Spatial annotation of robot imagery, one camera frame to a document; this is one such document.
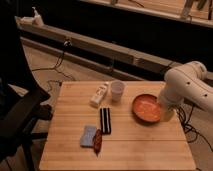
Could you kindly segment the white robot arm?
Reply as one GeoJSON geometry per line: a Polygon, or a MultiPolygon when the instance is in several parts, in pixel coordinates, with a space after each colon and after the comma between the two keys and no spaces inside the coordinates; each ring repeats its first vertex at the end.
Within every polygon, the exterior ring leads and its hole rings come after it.
{"type": "Polygon", "coordinates": [[[173,67],[165,73],[165,86],[158,96],[162,121],[169,121],[174,109],[180,107],[185,99],[213,114],[213,87],[204,82],[206,75],[207,69],[199,61],[173,67]]]}

